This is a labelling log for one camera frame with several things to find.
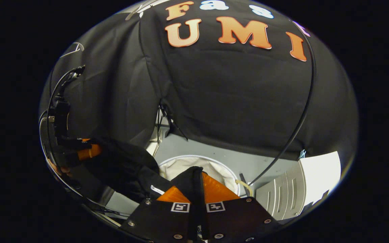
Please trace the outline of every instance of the black cable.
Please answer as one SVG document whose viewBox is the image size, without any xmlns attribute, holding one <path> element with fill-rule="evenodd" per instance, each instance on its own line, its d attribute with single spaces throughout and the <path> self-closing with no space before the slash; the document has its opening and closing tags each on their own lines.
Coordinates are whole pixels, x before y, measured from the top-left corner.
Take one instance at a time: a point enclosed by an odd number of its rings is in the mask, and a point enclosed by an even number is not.
<svg viewBox="0 0 389 243">
<path fill-rule="evenodd" d="M 294 138 L 296 137 L 296 135 L 300 131 L 301 126 L 303 125 L 304 120 L 306 119 L 306 116 L 307 116 L 307 108 L 309 107 L 309 103 L 310 103 L 310 100 L 312 98 L 313 83 L 314 83 L 314 80 L 316 77 L 316 63 L 315 63 L 315 56 L 313 54 L 313 49 L 312 49 L 312 46 L 310 45 L 309 40 L 307 39 L 306 35 L 301 31 L 301 29 L 300 28 L 298 28 L 298 29 L 300 30 L 301 34 L 303 35 L 304 39 L 306 40 L 307 46 L 309 47 L 309 51 L 310 51 L 310 57 L 312 60 L 312 80 L 310 83 L 310 90 L 309 90 L 309 95 L 307 97 L 306 106 L 304 107 L 304 111 L 301 114 L 300 121 L 296 125 L 295 130 L 293 131 L 292 135 L 289 137 L 289 140 L 287 141 L 287 143 L 284 145 L 282 151 L 277 155 L 277 157 L 273 160 L 273 162 L 271 162 L 271 164 L 268 165 L 268 167 L 266 169 L 264 169 L 264 171 L 262 171 L 261 174 L 258 175 L 258 177 L 256 177 L 252 182 L 250 182 L 249 186 L 251 186 L 253 183 L 255 183 L 259 178 L 261 178 L 277 162 L 277 160 L 280 158 L 280 156 L 282 156 L 282 154 L 287 150 L 289 145 L 293 142 Z"/>
<path fill-rule="evenodd" d="M 55 95 L 55 92 L 57 91 L 57 88 L 58 86 L 60 85 L 61 81 L 64 80 L 69 74 L 71 74 L 72 72 L 76 71 L 78 69 L 78 67 L 74 67 L 72 68 L 71 70 L 69 70 L 68 72 L 66 72 L 61 78 L 60 80 L 58 81 L 58 83 L 55 85 L 55 88 L 51 94 L 51 97 L 49 99 L 49 105 L 48 105 L 48 109 L 46 110 L 47 114 L 49 115 L 49 110 L 51 108 L 51 105 L 53 104 L 53 97 Z M 49 132 L 49 119 L 47 119 L 47 123 L 48 123 L 48 127 L 47 127 L 47 130 L 48 130 L 48 135 L 50 134 Z M 49 145 L 49 152 L 53 154 L 53 149 L 52 149 L 52 145 Z"/>
</svg>

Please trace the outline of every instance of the orange part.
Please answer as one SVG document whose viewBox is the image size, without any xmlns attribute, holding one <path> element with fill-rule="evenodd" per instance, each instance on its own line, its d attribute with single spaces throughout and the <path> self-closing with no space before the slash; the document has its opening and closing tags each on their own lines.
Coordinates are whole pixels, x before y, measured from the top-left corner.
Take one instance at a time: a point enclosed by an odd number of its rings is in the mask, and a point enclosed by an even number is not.
<svg viewBox="0 0 389 243">
<path fill-rule="evenodd" d="M 191 203 L 176 186 L 169 188 L 165 194 L 161 195 L 157 200 L 171 203 Z"/>
<path fill-rule="evenodd" d="M 204 180 L 204 197 L 205 203 L 217 203 L 224 200 L 234 200 L 240 197 L 228 189 L 226 186 L 216 181 L 206 173 L 202 173 Z M 171 203 L 190 203 L 190 201 L 176 187 L 172 186 L 165 194 L 161 195 L 157 200 L 168 201 Z"/>
<path fill-rule="evenodd" d="M 91 146 L 92 148 L 77 151 L 77 156 L 79 157 L 80 161 L 93 158 L 102 153 L 102 148 L 98 144 L 92 144 Z"/>
<path fill-rule="evenodd" d="M 235 200 L 240 198 L 225 185 L 216 181 L 206 173 L 202 173 L 202 177 L 204 178 L 205 203 L 217 203 L 224 200 Z"/>
</svg>

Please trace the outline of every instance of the white drawer unit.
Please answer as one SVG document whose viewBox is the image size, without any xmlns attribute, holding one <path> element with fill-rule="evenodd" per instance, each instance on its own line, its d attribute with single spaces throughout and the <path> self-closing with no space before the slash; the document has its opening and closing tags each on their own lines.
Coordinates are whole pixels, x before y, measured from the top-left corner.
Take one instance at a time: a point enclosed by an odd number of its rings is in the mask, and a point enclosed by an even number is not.
<svg viewBox="0 0 389 243">
<path fill-rule="evenodd" d="M 306 184 L 301 163 L 298 163 L 298 165 L 289 169 L 286 172 L 286 175 L 289 196 L 286 213 L 284 214 L 283 219 L 300 215 L 306 197 Z"/>
<path fill-rule="evenodd" d="M 316 203 L 331 192 L 341 175 L 337 152 L 303 158 L 271 182 L 256 190 L 256 200 L 276 220 L 301 214 L 303 207 Z"/>
</svg>

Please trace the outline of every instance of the orange letter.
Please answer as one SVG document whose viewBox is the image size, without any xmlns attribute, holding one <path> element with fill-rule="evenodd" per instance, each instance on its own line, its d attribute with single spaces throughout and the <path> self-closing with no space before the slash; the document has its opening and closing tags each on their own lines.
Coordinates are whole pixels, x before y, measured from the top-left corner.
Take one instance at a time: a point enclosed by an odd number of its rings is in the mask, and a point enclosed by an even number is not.
<svg viewBox="0 0 389 243">
<path fill-rule="evenodd" d="M 290 51 L 290 55 L 298 60 L 307 61 L 307 58 L 304 56 L 303 39 L 291 32 L 286 32 L 286 34 L 289 36 L 290 42 L 292 43 L 292 51 Z"/>
<path fill-rule="evenodd" d="M 165 30 L 168 32 L 169 44 L 174 47 L 184 47 L 191 46 L 196 43 L 199 39 L 199 23 L 202 22 L 201 19 L 188 20 L 185 22 L 186 25 L 190 28 L 190 36 L 187 39 L 179 38 L 179 27 L 180 23 L 176 23 L 170 26 L 167 26 Z"/>
<path fill-rule="evenodd" d="M 185 12 L 182 11 L 187 11 L 190 7 L 188 5 L 195 4 L 192 1 L 188 1 L 185 3 L 180 3 L 174 6 L 168 7 L 166 10 L 169 11 L 169 17 L 167 17 L 166 20 L 173 20 L 178 17 L 181 17 L 185 15 Z"/>
<path fill-rule="evenodd" d="M 219 38 L 219 42 L 221 43 L 236 43 L 236 39 L 232 36 L 233 32 L 236 37 L 238 37 L 239 42 L 243 44 L 245 44 L 253 34 L 253 38 L 250 41 L 252 46 L 264 49 L 272 48 L 267 37 L 268 25 L 265 23 L 252 20 L 244 27 L 232 17 L 217 17 L 217 21 L 222 23 L 223 35 Z"/>
</svg>

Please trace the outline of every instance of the white container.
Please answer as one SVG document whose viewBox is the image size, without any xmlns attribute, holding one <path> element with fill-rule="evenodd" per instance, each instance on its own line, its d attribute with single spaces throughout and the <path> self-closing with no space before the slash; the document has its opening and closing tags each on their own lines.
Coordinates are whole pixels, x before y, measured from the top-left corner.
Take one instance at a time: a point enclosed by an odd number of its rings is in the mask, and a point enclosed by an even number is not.
<svg viewBox="0 0 389 243">
<path fill-rule="evenodd" d="M 160 175 L 172 180 L 191 166 L 203 167 L 203 171 L 209 176 L 225 185 L 236 195 L 240 195 L 241 189 L 240 185 L 235 182 L 238 179 L 235 173 L 223 163 L 205 156 L 189 154 L 169 158 L 159 164 Z"/>
</svg>

